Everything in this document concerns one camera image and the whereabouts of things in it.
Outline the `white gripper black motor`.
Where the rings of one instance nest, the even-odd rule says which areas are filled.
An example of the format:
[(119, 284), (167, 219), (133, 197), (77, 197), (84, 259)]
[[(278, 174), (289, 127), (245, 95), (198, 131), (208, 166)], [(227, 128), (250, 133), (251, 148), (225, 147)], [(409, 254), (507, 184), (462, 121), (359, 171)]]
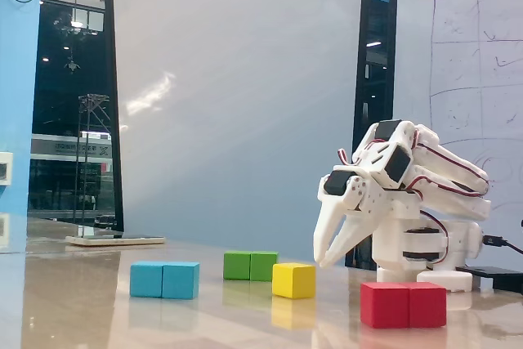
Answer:
[(327, 267), (342, 258), (377, 228), (377, 218), (356, 217), (348, 212), (373, 214), (385, 199), (383, 188), (369, 172), (355, 165), (337, 165), (320, 180), (320, 214), (313, 234), (315, 262)]

